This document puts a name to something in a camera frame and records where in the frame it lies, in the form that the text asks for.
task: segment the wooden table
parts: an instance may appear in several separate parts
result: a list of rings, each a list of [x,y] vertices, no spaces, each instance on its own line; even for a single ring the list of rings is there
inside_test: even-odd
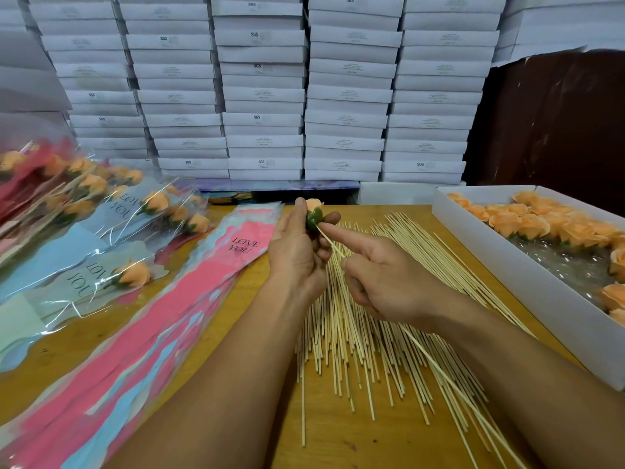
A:
[[[222,209],[224,212],[231,210],[226,207]],[[331,210],[339,211],[346,222],[356,222],[364,228],[370,226],[373,220],[383,221],[384,215],[390,212],[406,213],[430,233],[438,234],[458,253],[536,337],[576,362],[558,340],[432,216],[429,206],[326,207],[326,212]],[[176,378],[162,395],[160,403],[171,397],[206,360],[245,311],[268,274],[269,263],[266,255],[244,272]],[[306,448],[301,445],[301,392],[299,385],[295,386],[294,378],[292,374],[285,383],[268,465],[274,468],[323,466],[348,469],[471,467],[471,460],[433,378],[428,385],[434,392],[436,415],[430,426],[426,426],[423,421],[417,399],[410,390],[403,401],[395,398],[395,408],[391,408],[384,380],[372,386],[376,413],[376,421],[372,421],[366,390],[353,390],[356,411],[351,413],[348,400],[334,395],[331,371],[324,369],[323,375],[319,377],[314,371],[314,362],[310,362],[306,368]],[[518,453],[529,462],[529,466],[540,467],[540,463],[494,405],[491,413]],[[501,467],[496,457],[486,452],[473,429],[467,439],[480,469]],[[509,458],[506,462],[509,462],[509,467],[515,467]]]

